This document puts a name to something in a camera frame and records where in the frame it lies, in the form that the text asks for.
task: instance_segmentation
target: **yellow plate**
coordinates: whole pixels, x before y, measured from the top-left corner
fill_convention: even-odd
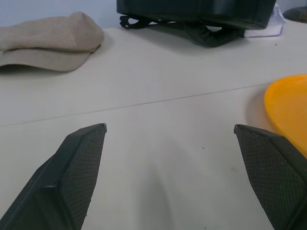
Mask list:
[[[264,105],[276,131],[307,158],[307,74],[272,83],[265,92]]]

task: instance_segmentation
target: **white table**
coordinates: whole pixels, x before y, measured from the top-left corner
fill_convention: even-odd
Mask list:
[[[277,38],[203,48],[184,32],[105,29],[106,40],[78,70],[0,73],[0,126],[103,111],[270,83],[306,72],[307,29],[287,22]]]
[[[0,128],[0,216],[67,134],[105,122],[83,230],[273,230],[233,128],[270,128],[267,85]]]

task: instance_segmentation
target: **black backpack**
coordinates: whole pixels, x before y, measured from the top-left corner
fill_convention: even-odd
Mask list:
[[[241,37],[245,30],[265,29],[276,0],[117,0],[120,25],[141,29],[150,23],[183,23],[187,33],[217,47]],[[130,24],[129,19],[138,20]],[[221,27],[212,32],[207,26]]]

